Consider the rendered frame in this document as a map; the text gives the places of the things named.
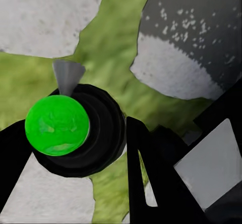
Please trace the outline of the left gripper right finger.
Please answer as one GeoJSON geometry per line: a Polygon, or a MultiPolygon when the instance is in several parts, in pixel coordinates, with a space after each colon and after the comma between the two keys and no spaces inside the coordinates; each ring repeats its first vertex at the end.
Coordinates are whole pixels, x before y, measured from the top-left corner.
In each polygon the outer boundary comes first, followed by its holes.
{"type": "Polygon", "coordinates": [[[126,123],[130,224],[211,224],[146,125],[126,123]],[[158,207],[146,204],[138,150],[158,207]]]}

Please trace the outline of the insectifuge atomizer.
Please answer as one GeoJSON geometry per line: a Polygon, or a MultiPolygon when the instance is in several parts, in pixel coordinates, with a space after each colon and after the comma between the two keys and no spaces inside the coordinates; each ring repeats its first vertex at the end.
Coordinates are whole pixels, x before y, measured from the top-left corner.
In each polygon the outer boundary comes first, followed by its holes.
{"type": "Polygon", "coordinates": [[[83,64],[60,59],[52,67],[58,89],[36,102],[25,118],[32,152],[49,172],[65,178],[101,172],[127,151],[123,112],[105,90],[78,86],[83,64]]]}

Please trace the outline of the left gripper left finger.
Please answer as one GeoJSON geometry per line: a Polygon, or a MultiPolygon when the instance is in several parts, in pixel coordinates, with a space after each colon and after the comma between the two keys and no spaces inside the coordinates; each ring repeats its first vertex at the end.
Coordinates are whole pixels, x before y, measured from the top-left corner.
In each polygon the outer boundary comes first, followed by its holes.
{"type": "Polygon", "coordinates": [[[0,213],[32,154],[25,120],[0,131],[0,213]]]}

